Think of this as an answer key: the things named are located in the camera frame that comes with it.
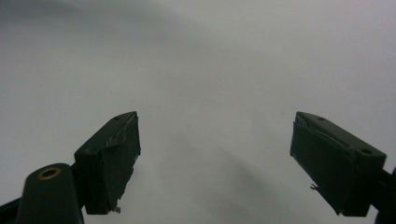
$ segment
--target brass insert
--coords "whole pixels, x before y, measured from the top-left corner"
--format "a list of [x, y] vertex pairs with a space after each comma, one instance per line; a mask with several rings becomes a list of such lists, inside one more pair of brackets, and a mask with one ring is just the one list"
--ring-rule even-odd
[[61, 172], [61, 168], [59, 167], [49, 167], [38, 174], [37, 178], [40, 180], [48, 180], [57, 176]]

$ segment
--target gray background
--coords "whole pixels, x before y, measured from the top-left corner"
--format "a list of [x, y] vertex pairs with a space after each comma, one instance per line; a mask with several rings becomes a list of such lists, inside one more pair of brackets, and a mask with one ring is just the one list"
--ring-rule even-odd
[[305, 111], [392, 170], [395, 21], [393, 0], [1, 0], [0, 203], [136, 110], [121, 213], [87, 223], [373, 223], [338, 217], [289, 149]]

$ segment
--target white tabletop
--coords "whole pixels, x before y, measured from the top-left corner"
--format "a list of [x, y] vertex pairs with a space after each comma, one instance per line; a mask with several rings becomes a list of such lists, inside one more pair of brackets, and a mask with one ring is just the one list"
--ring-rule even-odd
[[86, 223], [374, 223], [338, 217], [290, 156], [296, 111], [396, 166], [396, 2], [0, 1], [0, 204], [136, 110], [120, 214]]

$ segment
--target white surface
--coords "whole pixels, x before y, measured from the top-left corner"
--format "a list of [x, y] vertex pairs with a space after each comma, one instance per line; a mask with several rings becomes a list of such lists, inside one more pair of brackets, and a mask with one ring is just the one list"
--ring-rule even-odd
[[290, 157], [298, 110], [396, 165], [394, 1], [0, 1], [0, 203], [136, 110], [121, 213], [86, 223], [373, 223], [338, 217]]

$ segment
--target screw hole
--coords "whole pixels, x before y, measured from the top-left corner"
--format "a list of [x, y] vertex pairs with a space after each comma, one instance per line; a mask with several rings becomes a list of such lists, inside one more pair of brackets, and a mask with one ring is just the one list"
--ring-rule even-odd
[[37, 178], [40, 180], [48, 180], [55, 176], [57, 176], [61, 172], [61, 169], [58, 167], [50, 167], [38, 174]]
[[367, 149], [367, 148], [362, 148], [361, 151], [362, 151], [363, 153], [365, 153], [365, 154], [368, 154], [368, 155], [373, 154], [373, 152], [372, 152], [371, 150]]

